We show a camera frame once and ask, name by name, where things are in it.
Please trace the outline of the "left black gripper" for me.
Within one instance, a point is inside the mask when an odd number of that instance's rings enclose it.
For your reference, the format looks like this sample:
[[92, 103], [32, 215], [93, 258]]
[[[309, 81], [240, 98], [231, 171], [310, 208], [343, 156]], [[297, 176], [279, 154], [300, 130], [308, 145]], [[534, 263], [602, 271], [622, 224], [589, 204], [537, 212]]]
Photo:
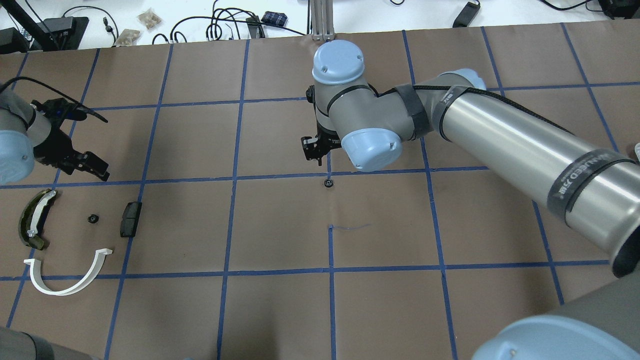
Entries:
[[44, 141], [35, 146], [35, 160], [44, 166], [51, 166], [64, 173], [82, 171], [107, 182], [110, 177], [109, 164], [93, 152], [80, 153], [73, 148], [71, 137], [61, 130], [66, 120], [84, 121], [86, 111], [82, 105], [65, 98], [46, 100], [41, 103], [32, 100], [32, 107], [45, 117], [51, 125]]

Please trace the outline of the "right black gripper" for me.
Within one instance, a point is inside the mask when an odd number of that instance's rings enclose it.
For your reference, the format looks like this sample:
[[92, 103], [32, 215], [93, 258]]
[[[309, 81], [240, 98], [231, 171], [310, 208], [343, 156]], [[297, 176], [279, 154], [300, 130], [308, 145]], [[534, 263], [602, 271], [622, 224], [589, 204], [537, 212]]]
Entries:
[[313, 105], [316, 120], [315, 136], [301, 137], [301, 147], [307, 161], [317, 161], [322, 163], [323, 157], [330, 151], [342, 148], [338, 132], [329, 125], [329, 117], [316, 104], [314, 85], [310, 85], [305, 92], [306, 100]]

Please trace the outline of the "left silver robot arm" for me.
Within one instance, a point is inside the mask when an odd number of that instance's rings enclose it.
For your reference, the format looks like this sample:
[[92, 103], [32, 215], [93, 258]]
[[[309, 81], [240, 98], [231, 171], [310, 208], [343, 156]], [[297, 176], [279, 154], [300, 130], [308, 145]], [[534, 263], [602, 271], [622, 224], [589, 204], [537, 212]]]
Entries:
[[107, 120], [85, 105], [57, 98], [27, 102], [11, 89], [0, 96], [0, 180], [2, 185], [27, 178], [36, 162], [71, 175], [82, 171], [106, 182], [109, 164], [93, 152], [73, 148], [71, 137], [62, 130], [64, 121], [84, 121], [94, 116]]

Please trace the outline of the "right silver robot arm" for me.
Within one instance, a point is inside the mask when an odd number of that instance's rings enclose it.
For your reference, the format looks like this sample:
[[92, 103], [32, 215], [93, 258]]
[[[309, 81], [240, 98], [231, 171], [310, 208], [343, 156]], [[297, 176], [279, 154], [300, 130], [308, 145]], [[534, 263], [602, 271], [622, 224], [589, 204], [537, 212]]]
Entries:
[[437, 132], [610, 256], [614, 282], [506, 326], [473, 359], [637, 360], [639, 166], [487, 91], [472, 69], [381, 95], [364, 71], [364, 55], [350, 41], [315, 51], [307, 100], [317, 134], [301, 139], [307, 160], [342, 148], [356, 170], [370, 173], [395, 162], [403, 142]]

